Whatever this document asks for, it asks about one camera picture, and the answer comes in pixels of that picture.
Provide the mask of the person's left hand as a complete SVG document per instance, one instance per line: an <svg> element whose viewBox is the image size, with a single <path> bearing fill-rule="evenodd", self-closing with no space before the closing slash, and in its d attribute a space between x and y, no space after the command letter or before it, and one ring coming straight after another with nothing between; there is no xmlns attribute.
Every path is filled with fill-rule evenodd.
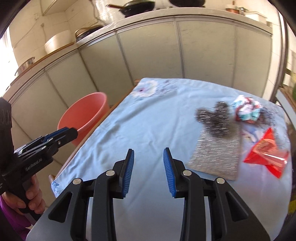
<svg viewBox="0 0 296 241"><path fill-rule="evenodd" d="M10 192L5 192L1 196L4 202L19 214L22 214L20 209L26 208L25 202ZM31 178L31 185L26 191L26 198L30 201L30 210L34 211L36 214L42 214L45 211L46 203L43 199L43 193L39 187L37 175L34 175Z"/></svg>

